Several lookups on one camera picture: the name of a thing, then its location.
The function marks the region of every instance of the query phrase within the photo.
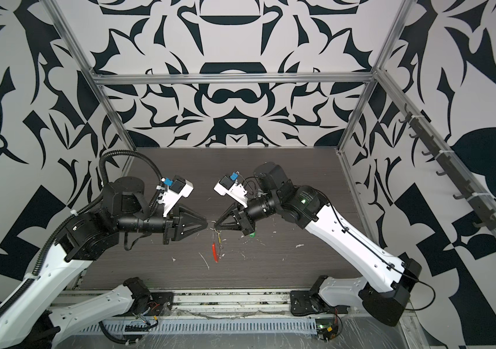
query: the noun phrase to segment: red keychain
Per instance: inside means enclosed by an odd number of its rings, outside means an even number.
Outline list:
[[[216,249],[215,249],[215,243],[213,242],[213,258],[215,259],[215,262],[219,262],[219,256],[216,254]]]

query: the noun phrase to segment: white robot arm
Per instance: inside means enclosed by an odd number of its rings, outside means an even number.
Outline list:
[[[135,177],[122,177],[109,182],[105,162],[112,156],[129,155],[147,162],[164,184],[157,188],[151,203],[147,203],[144,182]],[[180,241],[207,227],[205,217],[181,204],[193,185],[175,176],[164,179],[155,164],[144,155],[116,150],[105,153],[99,161],[103,177],[101,195],[83,209],[68,217],[49,237],[42,248],[33,272],[0,304],[0,349],[14,345],[56,346],[75,332],[105,318],[132,311],[142,314],[147,307],[149,290],[138,278],[104,294],[63,309],[47,311],[52,301],[107,248],[119,243],[119,233],[140,232],[141,237],[153,233],[163,235],[163,243]]]
[[[239,204],[232,204],[216,221],[216,229],[251,234],[255,232],[257,220],[278,213],[286,221],[327,242],[363,275],[363,279],[350,281],[321,276],[311,291],[310,311],[296,313],[292,308],[293,314],[304,316],[325,312],[328,307],[337,305],[356,305],[363,306],[386,325],[396,325],[418,282],[421,266],[412,259],[403,261],[377,246],[346,221],[325,194],[311,186],[294,186],[279,165],[258,166],[254,178],[259,191],[252,199],[233,195],[239,192],[235,188],[243,189],[237,174],[224,176],[217,183],[218,193],[229,194]],[[229,217],[234,220],[224,223]]]

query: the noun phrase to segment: dark wood tabletop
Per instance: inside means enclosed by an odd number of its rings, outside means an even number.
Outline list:
[[[143,148],[163,177],[180,175],[194,191],[180,202],[216,220],[233,202],[213,187],[225,174],[253,175],[260,164],[272,161],[285,170],[294,185],[310,185],[328,195],[333,205],[357,229],[362,229],[339,158],[333,148],[203,149]],[[145,182],[147,200],[155,192],[157,177],[147,164],[134,159],[129,176]],[[318,276],[358,277],[359,272],[319,238],[280,216],[257,223],[254,237],[223,231],[221,260],[212,253],[208,228],[182,241],[162,244],[162,235],[143,238],[131,251],[121,243],[93,262],[82,289],[112,289],[139,276],[150,288],[296,288],[310,287]]]

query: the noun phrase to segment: black and white patterned wall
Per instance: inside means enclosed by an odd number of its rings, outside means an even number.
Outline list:
[[[0,1],[0,302],[125,146],[37,0]],[[107,170],[120,176],[126,159]]]
[[[496,198],[496,0],[419,0],[387,71]],[[345,150],[366,213],[438,293],[418,312],[433,348],[496,348],[496,239],[402,118],[378,87]]]
[[[136,146],[333,146],[363,83],[107,86]]]
[[[401,0],[60,0],[106,74],[370,71]]]
[[[100,74],[370,71],[401,0],[64,0]],[[112,86],[138,146],[337,145],[362,84]]]

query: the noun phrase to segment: wall hook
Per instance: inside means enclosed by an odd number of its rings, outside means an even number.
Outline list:
[[[403,118],[403,120],[399,120],[399,122],[405,123],[405,122],[407,122],[407,120],[411,120],[411,119],[412,119],[412,113],[407,112],[407,115]]]
[[[475,228],[486,227],[486,223],[485,222],[482,222],[482,223],[473,222],[473,226]]]

